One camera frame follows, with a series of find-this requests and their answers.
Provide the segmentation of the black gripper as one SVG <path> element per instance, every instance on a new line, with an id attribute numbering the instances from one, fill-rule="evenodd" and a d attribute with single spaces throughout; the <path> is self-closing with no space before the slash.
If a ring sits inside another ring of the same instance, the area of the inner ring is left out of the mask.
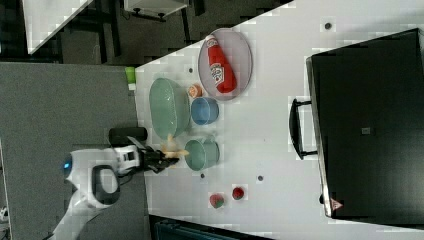
<path id="1" fill-rule="evenodd" d="M 179 158 L 163 159 L 165 154 L 161 150 L 154 150 L 151 147 L 139 149 L 138 152 L 144 171 L 152 170 L 154 173 L 159 173 L 179 161 Z"/>

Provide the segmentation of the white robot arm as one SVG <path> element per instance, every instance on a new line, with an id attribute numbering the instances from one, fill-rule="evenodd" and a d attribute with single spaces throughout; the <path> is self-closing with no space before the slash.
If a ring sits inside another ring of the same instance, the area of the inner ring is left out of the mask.
<path id="1" fill-rule="evenodd" d="M 139 171 L 160 173 L 178 161 L 160 150 L 135 145 L 72 151 L 63 170 L 74 191 L 66 213 L 44 240 L 77 240 L 88 222 L 118 201 L 120 177 Z"/>

